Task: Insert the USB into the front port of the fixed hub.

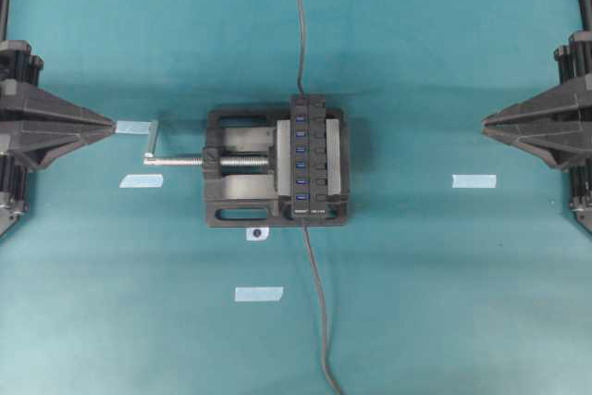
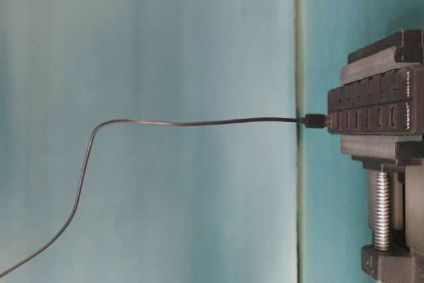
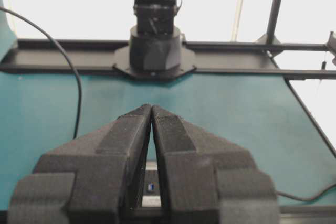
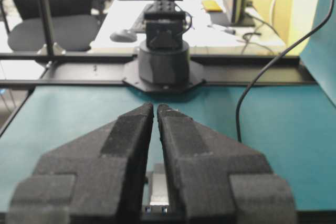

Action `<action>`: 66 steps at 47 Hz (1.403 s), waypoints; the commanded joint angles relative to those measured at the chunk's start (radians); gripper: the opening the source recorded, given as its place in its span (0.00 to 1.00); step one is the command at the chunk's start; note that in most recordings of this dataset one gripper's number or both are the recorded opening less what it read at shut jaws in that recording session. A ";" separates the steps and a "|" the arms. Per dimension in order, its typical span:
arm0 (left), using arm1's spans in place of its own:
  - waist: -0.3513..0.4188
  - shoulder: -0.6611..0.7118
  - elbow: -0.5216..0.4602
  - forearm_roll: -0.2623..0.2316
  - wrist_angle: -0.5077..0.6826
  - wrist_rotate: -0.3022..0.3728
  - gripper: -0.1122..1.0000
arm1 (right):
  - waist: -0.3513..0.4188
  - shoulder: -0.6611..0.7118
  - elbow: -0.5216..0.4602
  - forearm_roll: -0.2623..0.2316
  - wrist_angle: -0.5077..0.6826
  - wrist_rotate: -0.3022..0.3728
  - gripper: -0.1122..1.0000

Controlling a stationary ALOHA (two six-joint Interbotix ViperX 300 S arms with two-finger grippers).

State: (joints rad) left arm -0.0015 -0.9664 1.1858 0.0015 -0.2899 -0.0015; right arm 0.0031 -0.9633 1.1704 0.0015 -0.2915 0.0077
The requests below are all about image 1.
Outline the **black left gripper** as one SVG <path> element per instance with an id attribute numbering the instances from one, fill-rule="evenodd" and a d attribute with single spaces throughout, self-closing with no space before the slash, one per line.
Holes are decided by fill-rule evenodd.
<path id="1" fill-rule="evenodd" d="M 85 125 L 2 125 L 1 154 L 28 169 L 48 168 L 56 159 L 115 133 L 115 122 L 38 87 L 43 60 L 26 41 L 1 42 L 1 114 L 9 120 Z"/>

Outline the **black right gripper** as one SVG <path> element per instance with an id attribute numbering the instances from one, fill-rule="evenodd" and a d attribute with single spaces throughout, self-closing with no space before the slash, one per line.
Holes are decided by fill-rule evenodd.
<path id="1" fill-rule="evenodd" d="M 560 83 L 483 120 L 482 134 L 567 170 L 591 158 L 591 131 L 579 113 L 591 106 L 591 31 L 573 33 L 554 52 Z M 554 131 L 526 124 L 549 124 Z"/>

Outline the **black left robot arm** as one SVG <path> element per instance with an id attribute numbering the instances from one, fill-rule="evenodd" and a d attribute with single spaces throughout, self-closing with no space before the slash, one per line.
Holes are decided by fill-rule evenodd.
<path id="1" fill-rule="evenodd" d="M 23 40 L 7 38 L 10 0 L 1 0 L 1 154 L 29 170 L 99 142 L 113 120 L 39 87 L 43 60 Z"/>

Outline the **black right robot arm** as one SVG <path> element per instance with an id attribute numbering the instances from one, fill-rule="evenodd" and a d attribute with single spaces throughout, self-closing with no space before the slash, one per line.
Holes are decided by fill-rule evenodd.
<path id="1" fill-rule="evenodd" d="M 591 158 L 591 0 L 578 0 L 583 29 L 554 51 L 560 83 L 482 121 L 489 138 L 555 169 Z"/>

